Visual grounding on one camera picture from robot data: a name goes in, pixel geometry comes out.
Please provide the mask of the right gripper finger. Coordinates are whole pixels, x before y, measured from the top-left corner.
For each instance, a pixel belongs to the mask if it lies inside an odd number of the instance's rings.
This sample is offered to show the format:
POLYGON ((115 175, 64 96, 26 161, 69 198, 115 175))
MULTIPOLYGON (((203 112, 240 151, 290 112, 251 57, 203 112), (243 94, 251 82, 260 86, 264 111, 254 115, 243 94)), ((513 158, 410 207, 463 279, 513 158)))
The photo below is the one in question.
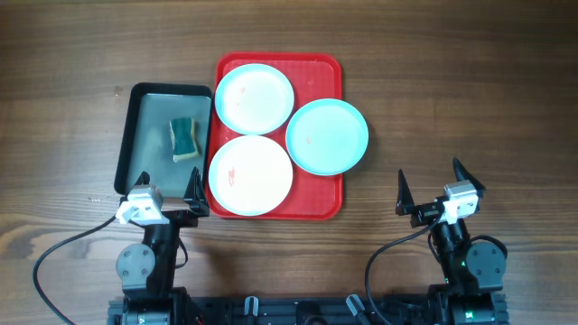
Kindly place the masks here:
POLYGON ((396 206, 398 208, 413 208, 415 206, 413 196, 402 170, 398 171, 398 193, 396 206))
POLYGON ((486 190, 486 187, 467 171, 458 158, 452 159, 452 167, 457 181, 469 181, 477 192, 486 190))

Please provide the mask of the green yellow sponge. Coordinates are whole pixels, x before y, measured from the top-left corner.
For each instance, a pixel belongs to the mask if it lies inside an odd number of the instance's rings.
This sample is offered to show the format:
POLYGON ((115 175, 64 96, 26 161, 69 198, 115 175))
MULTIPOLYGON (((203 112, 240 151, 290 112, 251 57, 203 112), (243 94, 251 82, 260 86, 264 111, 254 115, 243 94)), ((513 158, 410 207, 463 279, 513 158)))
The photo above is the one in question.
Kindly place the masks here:
POLYGON ((174 118, 170 121, 172 156, 175 162, 200 155, 196 141, 195 120, 192 117, 174 118))

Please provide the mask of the white plate front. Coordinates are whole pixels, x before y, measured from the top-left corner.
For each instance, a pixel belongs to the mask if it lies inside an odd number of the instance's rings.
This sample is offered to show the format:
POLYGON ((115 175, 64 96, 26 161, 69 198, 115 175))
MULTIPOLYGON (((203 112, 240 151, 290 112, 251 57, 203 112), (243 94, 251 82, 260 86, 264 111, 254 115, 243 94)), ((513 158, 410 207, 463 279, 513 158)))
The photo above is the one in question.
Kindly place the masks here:
POLYGON ((244 217, 266 214, 287 197, 294 178, 285 149, 262 135, 242 135, 217 150, 209 168, 213 198, 244 217))

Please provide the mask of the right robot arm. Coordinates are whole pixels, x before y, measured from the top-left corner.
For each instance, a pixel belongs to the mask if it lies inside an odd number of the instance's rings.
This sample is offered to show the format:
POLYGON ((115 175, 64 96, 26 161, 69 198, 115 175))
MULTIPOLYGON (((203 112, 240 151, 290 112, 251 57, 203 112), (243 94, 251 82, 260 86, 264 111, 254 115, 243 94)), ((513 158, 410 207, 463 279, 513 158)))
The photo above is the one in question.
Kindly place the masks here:
POLYGON ((456 182, 443 195, 417 205, 403 172, 398 173, 396 214, 411 217, 411 226, 428 228, 428 246, 445 278, 420 299, 421 310, 408 312, 423 324, 509 323, 503 289, 508 250, 495 237, 471 236, 465 219, 478 213, 486 191, 458 159, 452 160, 456 182))

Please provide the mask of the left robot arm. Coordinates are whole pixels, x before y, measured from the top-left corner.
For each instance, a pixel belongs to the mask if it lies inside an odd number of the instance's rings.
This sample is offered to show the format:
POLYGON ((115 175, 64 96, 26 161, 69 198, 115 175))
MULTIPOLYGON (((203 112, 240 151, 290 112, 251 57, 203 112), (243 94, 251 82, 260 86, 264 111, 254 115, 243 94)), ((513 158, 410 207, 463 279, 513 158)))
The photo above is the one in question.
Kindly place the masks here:
POLYGON ((107 310, 108 325, 202 324, 200 308, 187 291, 173 286, 177 251, 184 248, 182 228, 195 228, 210 214, 200 171, 191 172, 183 201, 187 209, 162 211, 163 195, 142 172, 135 186, 121 198, 116 218, 121 224, 135 224, 144 230, 140 244, 124 248, 116 270, 124 298, 112 301, 107 310))

